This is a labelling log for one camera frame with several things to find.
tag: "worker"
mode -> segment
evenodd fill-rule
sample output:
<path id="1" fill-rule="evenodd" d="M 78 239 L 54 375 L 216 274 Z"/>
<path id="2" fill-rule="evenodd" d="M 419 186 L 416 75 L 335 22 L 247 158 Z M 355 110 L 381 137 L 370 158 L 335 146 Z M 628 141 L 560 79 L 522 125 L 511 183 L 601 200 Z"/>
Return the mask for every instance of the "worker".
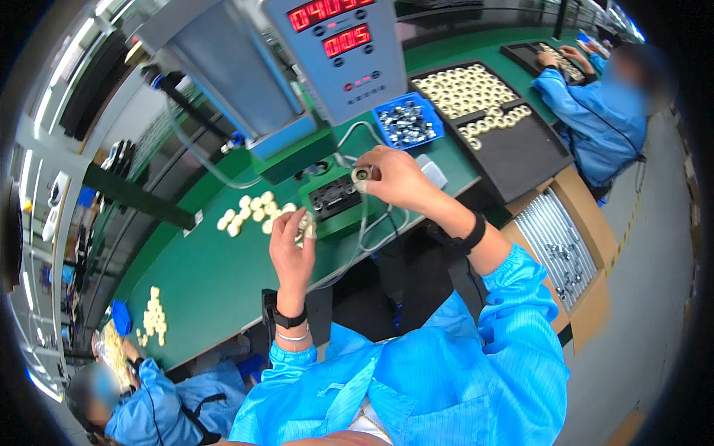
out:
<path id="1" fill-rule="evenodd" d="M 625 44 L 606 63 L 591 47 L 586 58 L 572 46 L 560 51 L 578 62 L 587 77 L 595 70 L 603 81 L 569 86 L 553 54 L 538 52 L 545 67 L 533 86 L 562 121 L 560 137 L 575 158 L 575 167 L 596 200 L 605 196 L 617 175 L 636 161 L 644 161 L 647 115 L 669 103 L 673 72 L 659 50 L 649 45 Z"/>
<path id="2" fill-rule="evenodd" d="M 132 394 L 119 394 L 116 373 L 101 362 L 70 380 L 66 401 L 93 444 L 125 446 L 210 445 L 226 437 L 245 398 L 235 364 L 224 362 L 174 384 L 130 339 L 121 344 L 137 370 Z"/>
<path id="3" fill-rule="evenodd" d="M 299 248 L 295 237 L 306 209 L 284 214 L 270 241 L 280 282 L 273 368 L 246 397 L 229 440 L 260 446 L 552 444 L 565 421 L 570 373 L 550 326 L 558 307 L 542 285 L 545 268 L 437 189 L 405 151 L 376 146 L 356 165 L 373 171 L 358 189 L 419 212 L 445 231 L 445 244 L 467 255 L 483 276 L 488 305 L 477 326 L 451 288 L 420 328 L 378 343 L 333 323 L 326 360 L 318 363 L 305 313 L 315 227 L 307 227 Z"/>

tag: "plastic bag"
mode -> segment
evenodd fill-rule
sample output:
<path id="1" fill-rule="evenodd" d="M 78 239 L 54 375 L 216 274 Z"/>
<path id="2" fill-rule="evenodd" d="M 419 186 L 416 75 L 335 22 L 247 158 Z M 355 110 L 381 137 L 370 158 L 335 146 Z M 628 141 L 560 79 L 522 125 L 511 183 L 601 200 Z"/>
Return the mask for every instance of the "plastic bag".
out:
<path id="1" fill-rule="evenodd" d="M 129 380 L 126 355 L 121 349 L 122 340 L 123 338 L 116 332 L 114 319 L 110 319 L 102 329 L 99 338 L 92 345 L 92 348 L 97 357 L 116 373 L 119 379 L 119 391 L 124 393 L 129 390 L 131 381 Z"/>

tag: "workbench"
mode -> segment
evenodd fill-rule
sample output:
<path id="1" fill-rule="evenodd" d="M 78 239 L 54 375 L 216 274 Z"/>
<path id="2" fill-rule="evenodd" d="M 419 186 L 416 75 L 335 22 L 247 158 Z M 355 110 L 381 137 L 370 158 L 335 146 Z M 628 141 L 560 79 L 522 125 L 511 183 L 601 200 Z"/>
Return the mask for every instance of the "workbench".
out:
<path id="1" fill-rule="evenodd" d="M 405 51 L 406 69 L 414 72 L 430 66 L 480 59 L 515 87 L 547 122 L 553 122 L 555 116 L 531 87 L 533 78 L 499 53 L 502 44 L 549 39 L 551 34 L 550 28 L 507 29 L 445 39 Z M 576 31 L 566 30 L 563 43 L 575 46 L 576 34 Z M 374 125 L 371 113 L 365 113 L 335 128 L 336 138 L 339 140 L 356 121 Z M 374 145 L 367 128 L 359 126 L 344 143 L 341 153 L 359 156 Z M 410 149 L 409 153 L 414 157 L 426 153 L 442 169 L 448 179 L 444 191 L 451 196 L 458 196 L 479 181 L 478 172 L 448 135 Z M 239 159 L 241 156 L 231 154 L 219 167 L 228 176 L 236 175 L 239 173 L 236 169 L 244 166 L 245 160 Z M 254 177 L 248 169 L 237 179 L 249 181 Z M 187 237 L 162 223 L 149 238 L 127 270 L 114 298 L 127 302 L 134 332 L 142 326 L 150 288 L 161 289 L 168 326 L 166 345 L 159 347 L 154 336 L 144 350 L 165 370 L 196 357 L 261 320 L 261 290 L 278 289 L 278 279 L 268 254 L 270 237 L 261 232 L 261 224 L 252 218 L 244 223 L 241 234 L 235 238 L 230 238 L 225 231 L 218 231 L 216 222 L 226 209 L 237 209 L 238 200 L 246 194 L 255 197 L 271 190 L 280 206 L 288 202 L 299 205 L 299 184 L 292 178 L 277 186 L 261 181 L 249 189 L 237 191 L 223 187 L 211 175 L 206 175 L 179 202 L 189 211 L 202 209 L 203 222 Z M 400 225 L 402 211 L 395 210 L 393 215 Z M 422 219 L 423 216 L 411 213 L 409 227 Z M 392 231 L 389 222 L 384 221 L 368 234 L 365 244 L 373 245 Z M 318 240 L 311 289 L 339 274 L 353 255 L 356 241 L 356 233 L 339 240 Z M 366 254 L 358 257 L 355 263 L 364 256 Z"/>

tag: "black tray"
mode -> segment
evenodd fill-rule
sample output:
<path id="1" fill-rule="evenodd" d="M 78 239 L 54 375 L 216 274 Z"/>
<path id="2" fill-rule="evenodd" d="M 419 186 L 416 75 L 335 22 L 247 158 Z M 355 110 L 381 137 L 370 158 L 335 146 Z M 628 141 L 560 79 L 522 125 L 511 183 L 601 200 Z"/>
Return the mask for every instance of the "black tray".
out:
<path id="1" fill-rule="evenodd" d="M 526 70 L 531 76 L 535 78 L 538 77 L 540 75 L 540 72 L 543 70 L 543 66 L 540 64 L 540 62 L 538 62 L 538 52 L 542 51 L 540 44 L 545 44 L 553 48 L 552 45 L 545 41 L 537 41 L 530 43 L 523 42 L 520 44 L 502 45 L 501 54 L 508 57 L 510 60 L 516 62 L 518 65 L 521 66 L 521 68 Z M 585 73 L 583 73 L 583 70 L 581 70 L 579 66 L 573 64 L 572 62 L 570 64 L 582 73 L 583 79 L 580 81 L 576 81 L 572 79 L 567 72 L 561 71 L 563 77 L 565 78 L 565 82 L 568 85 L 573 86 L 586 85 L 588 83 L 588 80 L 585 77 Z"/>
<path id="2" fill-rule="evenodd" d="M 477 138 L 481 140 L 483 147 L 480 151 L 475 152 L 471 150 L 471 145 L 462 137 L 458 128 L 483 119 L 486 117 L 486 111 L 476 111 L 456 119 L 449 119 L 441 113 L 438 107 L 435 107 L 436 113 L 444 122 L 446 131 L 464 152 L 466 158 L 476 167 L 491 195 L 498 204 L 504 206 L 569 166 L 573 162 L 573 157 L 545 119 L 523 99 L 515 88 L 482 61 L 474 59 L 456 65 L 419 71 L 410 76 L 410 89 L 420 92 L 411 83 L 412 79 L 424 78 L 439 71 L 473 64 L 483 65 L 489 73 L 496 75 L 518 96 L 515 101 L 501 104 L 504 113 L 522 105 L 528 106 L 532 111 L 529 117 L 522 118 L 512 128 L 494 128 L 479 135 Z"/>

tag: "pile of rings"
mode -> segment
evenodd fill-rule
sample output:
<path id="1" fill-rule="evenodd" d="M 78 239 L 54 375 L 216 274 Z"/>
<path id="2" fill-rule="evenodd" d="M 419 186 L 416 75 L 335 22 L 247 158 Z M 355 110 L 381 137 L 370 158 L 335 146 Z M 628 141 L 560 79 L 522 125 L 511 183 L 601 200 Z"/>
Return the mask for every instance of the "pile of rings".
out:
<path id="1" fill-rule="evenodd" d="M 518 99 L 513 90 L 480 64 L 439 71 L 412 83 L 449 119 Z"/>
<path id="2" fill-rule="evenodd" d="M 532 111 L 528 106 L 513 107 L 508 113 L 504 113 L 500 107 L 491 107 L 486 111 L 486 116 L 483 119 L 468 123 L 465 127 L 459 127 L 458 132 L 461 133 L 474 151 L 479 151 L 481 150 L 481 141 L 476 136 L 493 128 L 513 127 L 522 118 L 531 114 Z"/>
<path id="3" fill-rule="evenodd" d="M 540 47 L 546 53 L 553 54 L 558 60 L 558 66 L 560 67 L 560 69 L 570 74 L 570 77 L 573 78 L 574 81 L 579 82 L 585 78 L 585 76 L 583 76 L 583 74 L 575 67 L 575 65 L 573 65 L 568 59 L 563 57 L 562 54 L 558 53 L 555 49 L 553 49 L 553 47 L 546 44 L 540 44 Z"/>

